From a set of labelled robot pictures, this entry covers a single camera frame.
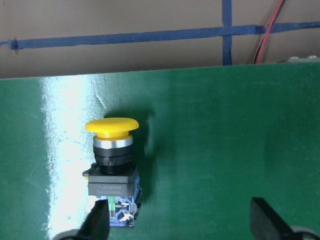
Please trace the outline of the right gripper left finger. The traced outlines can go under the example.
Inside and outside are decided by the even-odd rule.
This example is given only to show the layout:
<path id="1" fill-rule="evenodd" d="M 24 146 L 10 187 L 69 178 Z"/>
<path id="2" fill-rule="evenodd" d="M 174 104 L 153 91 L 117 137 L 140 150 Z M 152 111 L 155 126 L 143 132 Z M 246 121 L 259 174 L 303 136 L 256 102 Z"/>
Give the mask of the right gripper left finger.
<path id="1" fill-rule="evenodd" d="M 77 232 L 76 240 L 107 240 L 110 234 L 108 200 L 97 200 Z"/>

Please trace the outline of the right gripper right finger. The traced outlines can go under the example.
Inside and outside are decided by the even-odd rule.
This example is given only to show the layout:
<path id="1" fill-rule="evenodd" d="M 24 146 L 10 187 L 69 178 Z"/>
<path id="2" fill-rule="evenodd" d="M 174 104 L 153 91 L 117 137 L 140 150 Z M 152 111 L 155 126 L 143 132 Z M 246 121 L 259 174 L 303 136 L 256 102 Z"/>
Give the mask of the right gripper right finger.
<path id="1" fill-rule="evenodd" d="M 250 202 L 249 227 L 256 240 L 294 240 L 295 233 L 261 197 Z"/>

